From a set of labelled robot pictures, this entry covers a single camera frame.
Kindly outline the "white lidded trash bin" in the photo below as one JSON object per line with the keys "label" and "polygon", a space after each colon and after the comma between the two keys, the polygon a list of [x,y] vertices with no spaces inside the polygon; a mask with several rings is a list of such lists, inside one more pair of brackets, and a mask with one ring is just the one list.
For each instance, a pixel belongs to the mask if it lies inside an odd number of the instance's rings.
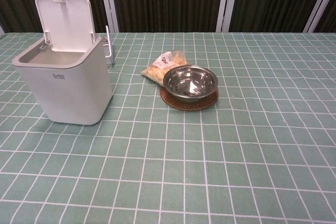
{"label": "white lidded trash bin", "polygon": [[85,52],[55,51],[40,39],[12,63],[53,122],[96,124],[113,96],[99,35]]}

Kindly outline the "brown woven round coaster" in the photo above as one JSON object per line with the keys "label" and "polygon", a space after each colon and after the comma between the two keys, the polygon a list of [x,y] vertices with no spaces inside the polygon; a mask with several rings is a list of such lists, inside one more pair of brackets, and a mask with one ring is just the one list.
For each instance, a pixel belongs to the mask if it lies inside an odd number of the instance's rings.
{"label": "brown woven round coaster", "polygon": [[199,101],[185,102],[170,94],[164,87],[160,87],[160,96],[162,100],[174,109],[181,111],[200,111],[207,109],[215,104],[218,99],[218,88],[210,95]]}

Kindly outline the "clear bag of snacks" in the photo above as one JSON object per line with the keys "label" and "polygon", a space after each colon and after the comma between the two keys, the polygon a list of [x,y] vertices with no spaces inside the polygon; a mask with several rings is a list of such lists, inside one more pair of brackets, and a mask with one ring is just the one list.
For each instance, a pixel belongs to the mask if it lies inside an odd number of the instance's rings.
{"label": "clear bag of snacks", "polygon": [[188,64],[184,51],[167,51],[161,54],[150,66],[143,70],[141,74],[163,86],[164,76],[169,70]]}

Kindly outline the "white plastic bin lid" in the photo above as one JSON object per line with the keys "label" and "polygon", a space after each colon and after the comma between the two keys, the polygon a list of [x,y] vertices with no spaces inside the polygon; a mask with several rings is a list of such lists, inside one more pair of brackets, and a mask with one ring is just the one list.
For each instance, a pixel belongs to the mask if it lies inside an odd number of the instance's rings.
{"label": "white plastic bin lid", "polygon": [[96,40],[89,0],[35,0],[45,43],[53,51],[86,52]]}

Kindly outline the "white partition frame post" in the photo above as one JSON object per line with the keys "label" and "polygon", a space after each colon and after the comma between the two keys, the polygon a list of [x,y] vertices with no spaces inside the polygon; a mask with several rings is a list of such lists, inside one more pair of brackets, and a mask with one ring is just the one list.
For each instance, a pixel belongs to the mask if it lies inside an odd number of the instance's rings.
{"label": "white partition frame post", "polygon": [[227,33],[232,19],[235,0],[220,0],[216,32]]}
{"label": "white partition frame post", "polygon": [[318,25],[328,3],[330,0],[317,0],[311,14],[307,20],[307,23],[303,29],[304,33],[313,33]]}
{"label": "white partition frame post", "polygon": [[104,2],[104,8],[106,12],[109,29],[112,33],[118,33],[120,29],[119,29],[119,24],[118,24],[115,1],[114,0],[103,0],[103,2]]}

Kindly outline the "stainless steel bowl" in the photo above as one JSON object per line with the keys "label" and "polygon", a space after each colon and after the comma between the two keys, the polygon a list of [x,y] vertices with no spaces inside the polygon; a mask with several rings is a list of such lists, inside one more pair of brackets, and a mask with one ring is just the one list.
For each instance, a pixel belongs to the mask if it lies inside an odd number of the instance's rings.
{"label": "stainless steel bowl", "polygon": [[182,101],[194,102],[212,94],[218,87],[218,78],[207,68],[183,65],[165,74],[163,87]]}

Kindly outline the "green checkered tablecloth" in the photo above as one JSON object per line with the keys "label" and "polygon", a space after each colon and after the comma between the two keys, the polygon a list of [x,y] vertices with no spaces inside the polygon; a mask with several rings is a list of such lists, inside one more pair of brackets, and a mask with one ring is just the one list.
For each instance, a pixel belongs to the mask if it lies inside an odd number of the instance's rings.
{"label": "green checkered tablecloth", "polygon": [[[119,33],[91,126],[48,119],[0,36],[0,223],[336,224],[336,33]],[[182,50],[219,96],[184,112],[141,75]]]}

